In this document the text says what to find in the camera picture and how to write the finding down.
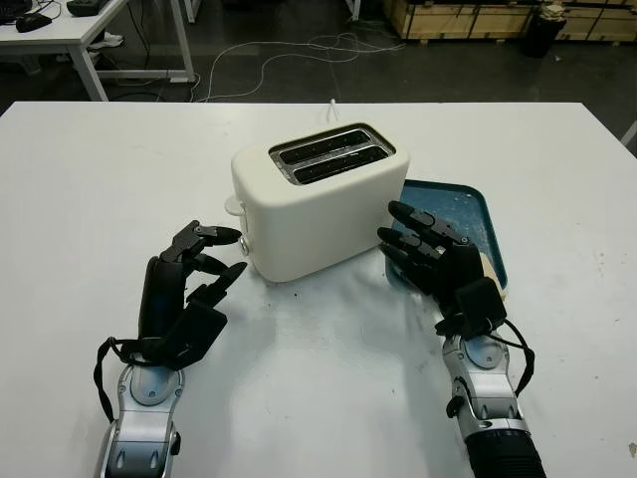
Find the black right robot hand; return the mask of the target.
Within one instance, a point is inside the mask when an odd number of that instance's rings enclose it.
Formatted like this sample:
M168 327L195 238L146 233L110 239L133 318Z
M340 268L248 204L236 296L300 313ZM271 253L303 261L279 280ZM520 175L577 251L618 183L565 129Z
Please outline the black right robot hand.
M433 213L392 200L390 215L407 229L380 227L380 251L402 277L434 299L443 316L436 333L472 339L484 334L488 323L465 303L461 290L485 277L480 252L469 237Z

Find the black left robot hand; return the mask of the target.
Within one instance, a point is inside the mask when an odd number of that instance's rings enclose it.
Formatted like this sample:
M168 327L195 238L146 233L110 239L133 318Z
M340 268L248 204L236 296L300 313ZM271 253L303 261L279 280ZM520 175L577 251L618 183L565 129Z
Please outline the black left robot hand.
M228 266L204 253L213 246L235 244L241 232L224 226L204 226L193 220L173 236L170 246L148 261L140 311L138 336L159 339L167 335L186 305L201 305L206 312L227 295L227 290L247 264ZM190 295L185 294L187 278L194 272L213 275L217 280Z

